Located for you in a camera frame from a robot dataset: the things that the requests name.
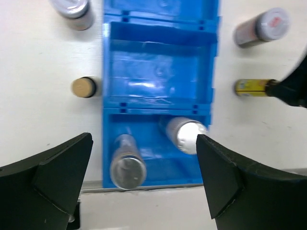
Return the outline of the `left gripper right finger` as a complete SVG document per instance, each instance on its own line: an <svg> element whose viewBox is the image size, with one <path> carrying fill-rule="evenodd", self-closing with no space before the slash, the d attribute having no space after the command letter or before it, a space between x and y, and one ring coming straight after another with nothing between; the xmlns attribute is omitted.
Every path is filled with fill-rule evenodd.
<svg viewBox="0 0 307 230"><path fill-rule="evenodd" d="M304 230L307 177L278 170L198 135L197 157L219 230Z"/></svg>

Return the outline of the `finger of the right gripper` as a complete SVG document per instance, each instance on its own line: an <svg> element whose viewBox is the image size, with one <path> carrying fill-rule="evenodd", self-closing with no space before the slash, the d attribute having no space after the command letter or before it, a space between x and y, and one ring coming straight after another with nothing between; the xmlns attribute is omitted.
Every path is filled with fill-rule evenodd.
<svg viewBox="0 0 307 230"><path fill-rule="evenodd" d="M307 53L300 64L284 80L271 79L266 84L266 95L290 106L307 106Z"/></svg>

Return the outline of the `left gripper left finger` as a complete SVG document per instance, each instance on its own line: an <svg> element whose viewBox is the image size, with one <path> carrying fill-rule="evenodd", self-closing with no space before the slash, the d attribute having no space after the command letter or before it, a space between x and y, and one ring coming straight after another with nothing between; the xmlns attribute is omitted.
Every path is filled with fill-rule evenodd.
<svg viewBox="0 0 307 230"><path fill-rule="evenodd" d="M0 168L2 230L78 230L79 196L93 147L82 133Z"/></svg>

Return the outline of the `silver-lid bead jar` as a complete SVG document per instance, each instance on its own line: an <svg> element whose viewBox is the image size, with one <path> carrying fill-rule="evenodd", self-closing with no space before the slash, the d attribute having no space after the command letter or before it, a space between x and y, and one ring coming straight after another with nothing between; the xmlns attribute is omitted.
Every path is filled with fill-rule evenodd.
<svg viewBox="0 0 307 230"><path fill-rule="evenodd" d="M146 176L146 165L135 138L129 134L119 135L110 164L111 181L120 189L131 190L141 186Z"/></svg>
<svg viewBox="0 0 307 230"><path fill-rule="evenodd" d="M184 116L163 116L159 127L177 149L189 155L197 153L197 136L208 134L202 122Z"/></svg>

